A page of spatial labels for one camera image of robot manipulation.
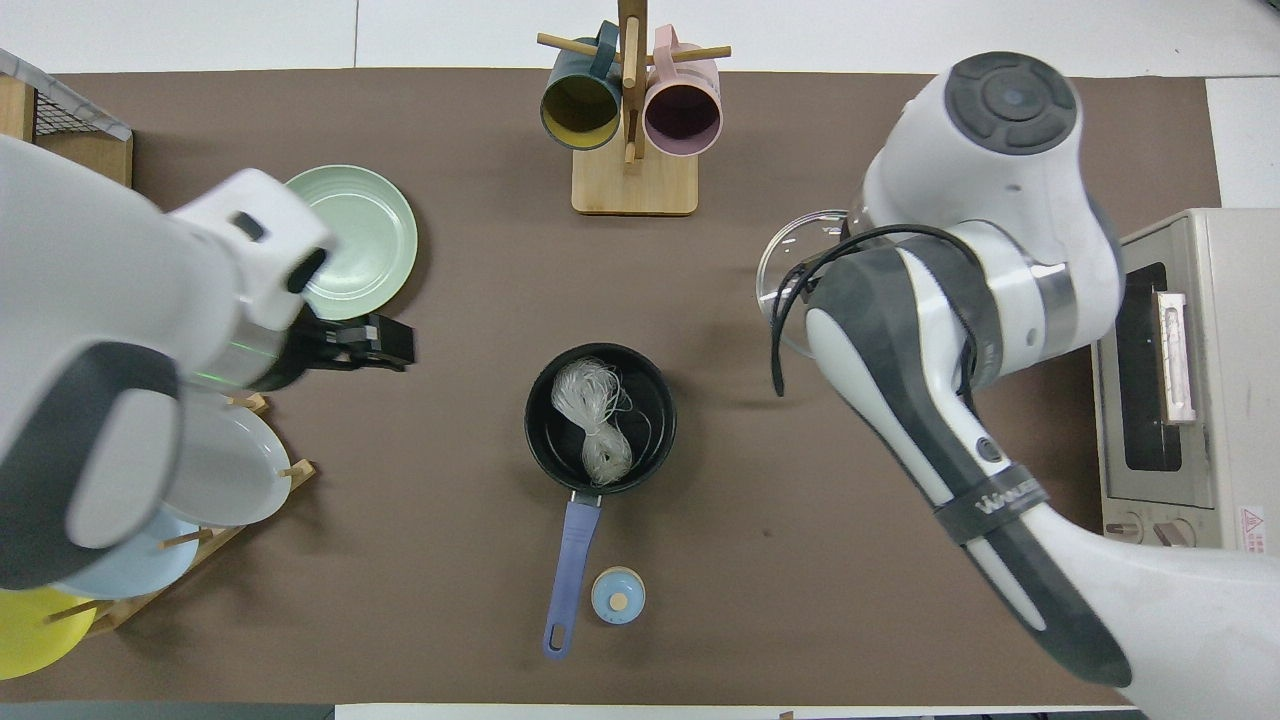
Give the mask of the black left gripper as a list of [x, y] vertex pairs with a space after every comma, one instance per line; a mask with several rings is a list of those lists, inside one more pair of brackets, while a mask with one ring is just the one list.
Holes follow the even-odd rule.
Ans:
[[[413, 329], [389, 316], [328, 320], [314, 313], [298, 315], [298, 363], [302, 372], [352, 372], [365, 365], [406, 372], [416, 363]], [[364, 342], [371, 347], [365, 352]]]

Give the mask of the white vermicelli bundle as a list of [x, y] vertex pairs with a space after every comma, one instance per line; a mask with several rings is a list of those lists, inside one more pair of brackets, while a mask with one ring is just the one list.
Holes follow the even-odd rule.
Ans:
[[[562, 416], [584, 432], [580, 456], [594, 487], [621, 482], [652, 446], [653, 423], [639, 410], [616, 368], [599, 357], [564, 364], [556, 373], [550, 401]], [[641, 450], [636, 451], [626, 438], [620, 414], [632, 414], [644, 423], [646, 437]]]

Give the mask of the glass lid with blue knob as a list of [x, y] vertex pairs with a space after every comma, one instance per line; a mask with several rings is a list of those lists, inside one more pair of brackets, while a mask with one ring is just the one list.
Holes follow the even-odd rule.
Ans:
[[852, 214], [835, 209], [812, 211], [783, 225], [765, 243], [755, 275], [756, 305], [765, 323], [771, 325], [785, 304], [796, 299], [782, 325], [782, 345], [804, 357], [813, 357], [806, 337], [806, 307], [826, 269], [815, 270], [805, 284], [800, 279], [828, 250], [874, 227], [861, 210]]

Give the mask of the light green plate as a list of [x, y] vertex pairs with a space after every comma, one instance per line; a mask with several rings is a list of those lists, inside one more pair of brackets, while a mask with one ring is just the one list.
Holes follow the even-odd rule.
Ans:
[[335, 234], [335, 247], [303, 296], [317, 316], [375, 313], [404, 287], [419, 255], [419, 227], [403, 193], [374, 170], [330, 164], [285, 186]]

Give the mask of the grey plate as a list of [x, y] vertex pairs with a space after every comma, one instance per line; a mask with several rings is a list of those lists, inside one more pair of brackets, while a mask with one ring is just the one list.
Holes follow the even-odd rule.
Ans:
[[174, 516], [202, 527], [244, 527], [270, 518], [291, 493], [292, 462], [270, 425], [221, 396], [184, 410], [175, 477], [163, 498]]

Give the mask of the light blue plate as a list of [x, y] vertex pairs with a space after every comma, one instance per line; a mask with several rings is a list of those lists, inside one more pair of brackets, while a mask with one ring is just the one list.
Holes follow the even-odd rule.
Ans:
[[161, 543], [197, 530], [198, 525], [161, 509], [127, 542], [51, 587], [91, 600], [128, 600], [161, 591], [186, 574], [198, 550], [196, 541], [168, 548]]

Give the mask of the wooden plate rack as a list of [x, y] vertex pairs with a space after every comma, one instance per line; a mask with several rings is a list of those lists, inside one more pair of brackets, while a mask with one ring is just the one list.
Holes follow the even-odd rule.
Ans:
[[[241, 407], [247, 407], [248, 410], [251, 410], [252, 413], [257, 414], [260, 418], [262, 418], [269, 424], [268, 416], [269, 416], [269, 414], [271, 411], [271, 402], [270, 402], [270, 400], [268, 398], [266, 395], [255, 393], [255, 395], [242, 395], [239, 397], [224, 397], [224, 398], [227, 398], [229, 404], [233, 404], [233, 405], [237, 405], [237, 406], [241, 406]], [[287, 451], [287, 454], [289, 456], [292, 466], [291, 466], [291, 469], [288, 469], [285, 471], [282, 471], [280, 474], [291, 480], [291, 493], [287, 497], [287, 500], [288, 500], [301, 486], [306, 484], [312, 477], [315, 477], [316, 468], [307, 459], [293, 460], [291, 457], [289, 451], [288, 450], [285, 450], [285, 451]], [[188, 542], [188, 541], [196, 541], [197, 542], [197, 544], [198, 544], [197, 553], [195, 555], [193, 562], [187, 569], [186, 574], [182, 577], [182, 578], [184, 578], [191, 571], [193, 571], [196, 568], [198, 568], [202, 562], [207, 561], [211, 556], [214, 556], [221, 547], [224, 547], [232, 539], [234, 539], [238, 534], [241, 534], [246, 528], [252, 527], [253, 524], [244, 525], [244, 527], [230, 527], [230, 528], [202, 527], [200, 524], [196, 524], [196, 525], [200, 527], [200, 530], [189, 533], [189, 534], [186, 534], [186, 536], [179, 536], [179, 537], [175, 537], [175, 538], [172, 538], [172, 539], [166, 539], [166, 541], [164, 541], [161, 543], [161, 547], [168, 548], [168, 547], [172, 547], [174, 544], [184, 543], [184, 542]], [[68, 609], [65, 611], [56, 612], [56, 614], [46, 618], [45, 621], [46, 623], [54, 623], [56, 620], [61, 620], [64, 618], [69, 618], [70, 615], [74, 615], [77, 612], [82, 612], [84, 610], [93, 610], [96, 612], [95, 621], [93, 621], [93, 625], [90, 628], [90, 630], [88, 630], [87, 634], [88, 635], [95, 635], [95, 634], [100, 634], [102, 632], [111, 632], [111, 630], [119, 628], [120, 625], [123, 625], [124, 623], [127, 623], [138, 611], [141, 611], [148, 603], [151, 603], [152, 601], [155, 601], [157, 597], [160, 597], [161, 594], [164, 594], [169, 588], [172, 588], [182, 578], [179, 578], [178, 580], [173, 582], [170, 585], [165, 587], [161, 591], [157, 591], [157, 592], [154, 592], [154, 593], [150, 593], [150, 594], [142, 594], [142, 596], [128, 598], [128, 600], [91, 600], [91, 598], [87, 598], [87, 601], [84, 603], [81, 603], [81, 605], [74, 606], [72, 609]]]

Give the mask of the yellow plate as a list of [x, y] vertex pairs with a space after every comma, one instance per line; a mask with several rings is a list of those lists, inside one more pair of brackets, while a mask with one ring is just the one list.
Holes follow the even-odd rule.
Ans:
[[0, 591], [0, 682], [36, 673], [69, 653], [93, 625], [96, 612], [84, 610], [54, 623], [45, 619], [86, 601], [49, 585]]

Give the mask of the wooden mug tree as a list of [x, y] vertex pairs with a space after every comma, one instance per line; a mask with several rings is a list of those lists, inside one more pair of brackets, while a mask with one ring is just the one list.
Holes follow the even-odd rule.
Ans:
[[[568, 149], [573, 155], [571, 206], [584, 215], [687, 217], [698, 209], [699, 158], [704, 152], [691, 158], [677, 158], [658, 151], [648, 142], [641, 111], [648, 73], [654, 64], [653, 51], [658, 27], [649, 28], [646, 0], [616, 0], [616, 4], [617, 17], [611, 22], [620, 28], [616, 55], [622, 69], [623, 87], [620, 128], [613, 140], [599, 149], [589, 151]], [[590, 47], [579, 40], [547, 33], [538, 36], [540, 45], [554, 47], [558, 53], [562, 49], [589, 53]], [[676, 54], [675, 59], [677, 61], [713, 59], [717, 64], [731, 54], [728, 46], [698, 46], [696, 50]]]

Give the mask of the teal mug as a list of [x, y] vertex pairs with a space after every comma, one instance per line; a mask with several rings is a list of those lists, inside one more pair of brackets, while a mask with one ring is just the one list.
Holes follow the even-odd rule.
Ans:
[[616, 60], [620, 28], [604, 20], [591, 38], [579, 42], [589, 53], [562, 49], [550, 69], [540, 104], [547, 133], [573, 151], [599, 149], [620, 128], [622, 69]]

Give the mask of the pink mug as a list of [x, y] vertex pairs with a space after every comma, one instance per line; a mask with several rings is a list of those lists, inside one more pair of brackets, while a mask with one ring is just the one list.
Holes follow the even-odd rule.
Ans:
[[648, 142], [660, 152], [691, 158], [705, 152], [721, 136], [722, 92], [713, 59], [677, 61], [678, 53], [696, 50], [684, 44], [672, 24], [655, 31], [654, 64], [648, 73], [641, 120]]

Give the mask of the brown table mat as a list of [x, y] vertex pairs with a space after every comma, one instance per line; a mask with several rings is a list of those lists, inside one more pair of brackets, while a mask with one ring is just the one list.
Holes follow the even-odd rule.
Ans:
[[[134, 131], [161, 208], [233, 170], [387, 177], [424, 247], [389, 311], [404, 373], [315, 372], [271, 421], [319, 470], [124, 626], [0, 682], [24, 701], [1114, 705], [1019, 626], [895, 460], [786, 351], [771, 386], [762, 250], [846, 208], [924, 76], [728, 73], [685, 218], [582, 217], [538, 117], [544, 70], [67, 76]], [[639, 620], [579, 612], [543, 655], [567, 491], [524, 437], [558, 354], [636, 348], [673, 391], [675, 447], [605, 498], [589, 571], [623, 565]]]

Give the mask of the cream toaster oven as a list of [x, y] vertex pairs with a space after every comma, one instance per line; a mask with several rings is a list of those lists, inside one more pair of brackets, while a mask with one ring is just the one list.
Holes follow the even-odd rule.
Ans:
[[1120, 243], [1092, 348], [1103, 534], [1280, 559], [1280, 209], [1190, 209]]

